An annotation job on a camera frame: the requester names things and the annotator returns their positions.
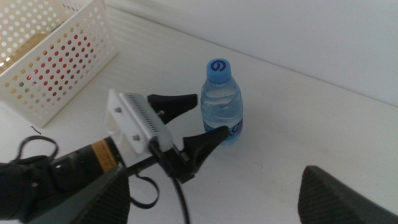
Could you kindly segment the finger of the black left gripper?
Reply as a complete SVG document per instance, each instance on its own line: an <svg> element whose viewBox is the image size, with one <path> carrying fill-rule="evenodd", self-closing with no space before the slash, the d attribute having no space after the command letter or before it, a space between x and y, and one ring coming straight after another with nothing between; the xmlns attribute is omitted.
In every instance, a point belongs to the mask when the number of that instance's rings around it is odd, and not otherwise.
<svg viewBox="0 0 398 224"><path fill-rule="evenodd" d="M164 124L194 109L198 104L198 95L164 96L151 94L148 103Z"/></svg>
<svg viewBox="0 0 398 224"><path fill-rule="evenodd" d="M229 135L227 126L220 126L206 133L183 138L183 152L192 175L196 174L206 158Z"/></svg>

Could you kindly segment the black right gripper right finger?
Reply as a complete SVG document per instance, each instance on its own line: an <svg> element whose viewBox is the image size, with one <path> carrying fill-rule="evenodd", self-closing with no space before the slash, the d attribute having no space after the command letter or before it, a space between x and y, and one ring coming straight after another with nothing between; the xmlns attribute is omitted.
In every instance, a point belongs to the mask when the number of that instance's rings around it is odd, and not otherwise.
<svg viewBox="0 0 398 224"><path fill-rule="evenodd" d="M304 169L297 208L301 223L397 223L396 214L318 166Z"/></svg>

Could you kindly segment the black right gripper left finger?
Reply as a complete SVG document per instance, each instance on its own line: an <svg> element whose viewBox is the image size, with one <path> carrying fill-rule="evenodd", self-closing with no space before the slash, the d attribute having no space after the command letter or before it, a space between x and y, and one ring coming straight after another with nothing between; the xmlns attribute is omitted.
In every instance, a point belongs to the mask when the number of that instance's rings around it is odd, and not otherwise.
<svg viewBox="0 0 398 224"><path fill-rule="evenodd" d="M27 223L126 223L129 209L127 171L119 165L82 189L46 198Z"/></svg>

